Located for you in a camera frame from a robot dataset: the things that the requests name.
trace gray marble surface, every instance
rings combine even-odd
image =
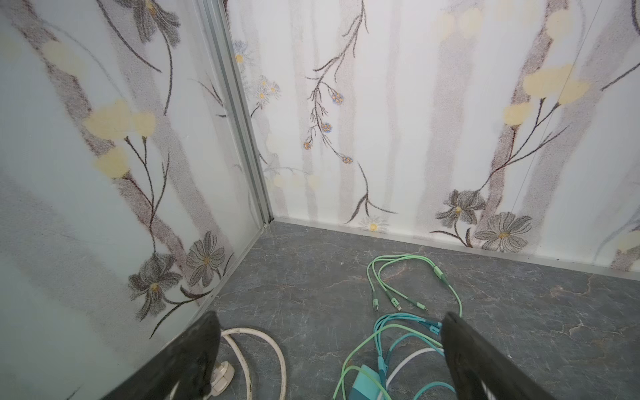
[[[640,398],[640,282],[524,262],[453,252],[375,237],[275,222],[231,276],[211,308],[225,328],[267,332],[287,361],[288,399],[330,399],[349,353],[394,312],[386,297],[373,312],[366,265],[378,255],[415,253],[434,260],[460,295],[463,318],[528,376],[558,399]],[[417,260],[399,262],[386,281],[422,300],[431,318],[457,310],[451,293]],[[427,316],[401,302],[403,311]],[[383,334],[385,350],[402,332]],[[277,399],[275,353],[260,339],[237,335],[252,370],[254,399]],[[424,347],[408,339],[394,351],[393,369]],[[219,360],[236,376],[218,399],[244,399],[244,377],[226,343]],[[376,369],[372,343],[354,363]],[[356,372],[347,379],[351,386]],[[394,399],[412,399],[433,380],[451,382],[444,359],[426,353],[390,386]],[[421,399],[455,399],[444,388]]]

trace black flower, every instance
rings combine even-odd
[[[218,267],[225,259],[225,248],[216,249],[217,238],[211,231],[204,235],[204,240],[193,243],[189,249],[189,257],[187,265],[194,269],[189,285],[193,286],[202,279],[202,285],[209,286],[213,280],[213,273],[218,274],[218,278],[222,279]]]
[[[118,4],[133,8],[133,19],[136,21],[140,40],[151,42],[151,37],[160,28],[172,47],[180,43],[178,27],[180,22],[175,13],[162,9],[154,0],[115,0]]]
[[[444,204],[451,208],[448,211],[436,213],[436,218],[442,220],[442,225],[447,228],[451,228],[458,219],[466,223],[478,223],[476,210],[484,209],[486,205],[480,192],[471,190],[463,190],[462,193],[454,190]]]
[[[180,274],[171,272],[175,259],[170,254],[153,254],[140,267],[140,272],[129,276],[131,299],[145,295],[145,304],[136,314],[143,320],[149,312],[158,315],[166,308],[164,292],[176,286],[182,278]]]
[[[501,212],[489,217],[489,230],[476,232],[475,236],[480,240],[486,240],[482,245],[485,250],[517,253],[528,243],[518,235],[531,229],[529,221],[530,216],[516,218],[510,212]]]

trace white cable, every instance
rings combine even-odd
[[[420,349],[418,351],[414,351],[413,353],[411,353],[409,355],[409,357],[405,358],[404,360],[402,360],[402,362],[396,367],[396,369],[394,369],[394,371],[391,373],[391,375],[389,375],[389,377],[387,378],[387,388],[389,388],[389,384],[391,383],[392,380],[394,380],[394,378],[396,377],[396,375],[400,372],[400,370],[411,360],[413,360],[414,358],[416,358],[417,356],[424,354],[424,353],[429,353],[430,351],[436,351],[436,349],[434,348],[424,348],[424,349]],[[382,392],[380,392],[378,394],[378,398],[377,400],[382,400]]]
[[[231,349],[234,351],[234,353],[236,354],[236,357],[238,357],[238,360],[240,361],[240,365],[242,366],[242,371],[244,372],[244,382],[246,383],[246,398],[247,400],[251,400],[252,386],[251,386],[251,375],[249,374],[249,365],[246,363],[246,360],[244,359],[244,356],[242,355],[242,352],[240,351],[240,348],[238,347],[236,342],[234,342],[234,340],[231,339],[231,336],[223,334],[222,337],[225,338],[227,343],[229,343],[229,346],[231,346]]]
[[[235,342],[230,337],[228,337],[229,335],[232,335],[234,333],[247,333],[248,335],[258,336],[259,338],[264,339],[276,351],[276,354],[278,355],[278,361],[280,361],[280,400],[284,400],[285,395],[287,394],[287,366],[284,362],[284,355],[282,354],[282,350],[280,350],[275,340],[273,340],[266,333],[251,328],[231,328],[223,330],[221,332],[222,337],[224,337],[229,343],[229,346],[234,349],[234,352],[236,353],[236,356],[238,357],[238,360],[240,360],[240,364],[242,365],[244,378],[247,382],[247,400],[251,400],[251,380],[249,378],[249,367],[247,366],[246,360],[242,356],[240,349],[238,349]]]

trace floral wall panel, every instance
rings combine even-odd
[[[638,268],[635,1],[227,6],[277,216]]]
[[[99,398],[229,273],[252,194],[193,4],[3,1],[0,21],[1,384]]]

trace yellow flower center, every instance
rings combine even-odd
[[[154,6],[154,4],[151,3],[151,0],[145,0],[145,7],[147,7],[147,10],[151,14],[151,16],[155,18],[157,14],[157,10],[156,10],[156,6]]]

